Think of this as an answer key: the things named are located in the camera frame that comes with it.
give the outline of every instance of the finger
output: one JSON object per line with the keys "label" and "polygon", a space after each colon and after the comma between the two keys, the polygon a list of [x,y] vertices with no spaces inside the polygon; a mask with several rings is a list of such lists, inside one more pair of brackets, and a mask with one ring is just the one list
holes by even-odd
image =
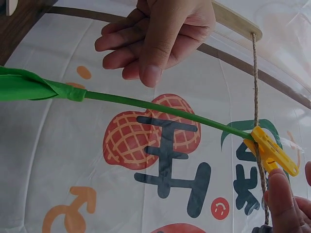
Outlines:
{"label": "finger", "polygon": [[178,32],[189,15],[190,4],[188,0],[157,0],[152,6],[149,28],[139,58],[139,76],[146,86],[155,87],[159,81]]}
{"label": "finger", "polygon": [[140,41],[146,35],[148,24],[149,19],[144,18],[133,27],[102,36],[96,40],[95,49],[97,51],[115,50]]}
{"label": "finger", "polygon": [[306,179],[308,184],[311,186],[311,162],[307,162],[305,166]]}
{"label": "finger", "polygon": [[122,77],[125,80],[139,79],[139,62],[138,60],[127,65],[122,71]]}
{"label": "finger", "polygon": [[184,24],[179,32],[179,35],[184,35],[197,41],[198,44],[202,44],[206,38],[213,32],[212,26],[192,26]]}
{"label": "finger", "polygon": [[[191,26],[189,25],[184,25],[182,28],[186,29],[188,27],[191,28]],[[172,48],[166,68],[175,66],[176,64],[183,61],[186,57],[188,57],[191,53],[193,53],[202,44],[204,38],[207,37],[208,30],[204,32],[205,35],[203,35],[203,32],[201,33],[202,34],[200,36],[199,35],[196,36],[196,39],[180,33],[177,36],[175,44]]]}
{"label": "finger", "polygon": [[296,212],[288,179],[281,169],[270,172],[268,195],[274,233],[300,232],[301,218]]}
{"label": "finger", "polygon": [[193,26],[209,26],[214,29],[216,25],[216,17],[212,1],[205,0],[202,4],[197,4],[194,10],[192,10],[192,14],[186,19],[185,24]]}
{"label": "finger", "polygon": [[146,16],[150,15],[150,8],[147,0],[138,0],[136,8],[142,11]]}
{"label": "finger", "polygon": [[120,20],[119,22],[110,23],[104,26],[102,29],[102,35],[115,33],[122,29],[132,27],[144,17],[144,13],[136,8],[126,18]]}
{"label": "finger", "polygon": [[136,42],[108,54],[103,59],[105,69],[118,69],[127,66],[138,59],[143,41]]}
{"label": "finger", "polygon": [[298,217],[298,227],[294,230],[294,232],[303,233],[306,232],[307,229],[310,229],[309,225],[306,223],[305,219],[307,220],[307,216],[299,209],[296,199],[293,197],[294,202],[294,209],[296,210],[297,217]]}
{"label": "finger", "polygon": [[311,219],[311,201],[301,197],[295,197],[299,209]]}

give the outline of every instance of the red circle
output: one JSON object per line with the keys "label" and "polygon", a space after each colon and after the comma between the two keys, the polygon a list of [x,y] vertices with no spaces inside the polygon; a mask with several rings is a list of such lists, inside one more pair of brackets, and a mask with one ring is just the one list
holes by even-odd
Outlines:
{"label": "red circle", "polygon": [[212,215],[217,220],[224,220],[229,215],[229,203],[224,198],[216,198],[210,206]]}

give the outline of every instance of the red fruit illustration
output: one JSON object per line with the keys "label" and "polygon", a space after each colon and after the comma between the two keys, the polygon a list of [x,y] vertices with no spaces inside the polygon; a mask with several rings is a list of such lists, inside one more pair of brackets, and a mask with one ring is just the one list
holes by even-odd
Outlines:
{"label": "red fruit illustration", "polygon": [[[194,113],[184,99],[174,94],[158,96],[152,102]],[[131,170],[142,170],[154,164],[158,159],[158,156],[147,154],[144,148],[160,146],[162,128],[138,123],[138,116],[195,125],[198,128],[197,132],[175,131],[173,148],[178,152],[191,153],[199,146],[201,126],[197,122],[153,110],[147,110],[144,113],[123,112],[111,120],[105,132],[103,151],[107,163],[121,165]]]}
{"label": "red fruit illustration", "polygon": [[161,227],[151,233],[206,233],[198,227],[186,223],[176,223]]}

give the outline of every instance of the yellow clothespin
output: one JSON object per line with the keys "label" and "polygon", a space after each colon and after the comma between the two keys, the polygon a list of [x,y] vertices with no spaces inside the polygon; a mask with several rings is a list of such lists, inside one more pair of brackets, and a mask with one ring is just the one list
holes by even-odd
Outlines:
{"label": "yellow clothespin", "polygon": [[[259,154],[262,160],[262,165],[268,173],[273,169],[278,168],[278,163],[291,176],[298,175],[299,168],[297,165],[282,150],[282,148],[263,131],[261,127],[256,126],[251,132],[251,135],[259,145]],[[244,143],[251,152],[256,155],[255,143],[248,139],[244,139]]]}

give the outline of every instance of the rope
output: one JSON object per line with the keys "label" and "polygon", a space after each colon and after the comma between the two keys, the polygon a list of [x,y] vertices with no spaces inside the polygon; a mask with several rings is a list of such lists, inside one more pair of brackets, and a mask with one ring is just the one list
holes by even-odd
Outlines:
{"label": "rope", "polygon": [[[255,84],[255,116],[254,116],[254,127],[259,125],[259,103],[258,103],[258,67],[257,67],[257,52],[256,52],[256,34],[252,33],[253,38],[253,56],[254,56],[254,84]],[[256,152],[256,160],[257,160],[257,166],[259,170],[260,175],[260,181],[261,181],[261,188],[262,188],[262,196],[264,196],[264,193],[267,190],[267,184],[266,184],[266,176],[264,172],[264,168],[261,162],[261,157],[259,154],[259,145],[255,142],[255,152]],[[269,225],[269,207],[267,203],[264,201],[264,213],[265,213],[265,222],[264,224]]]}

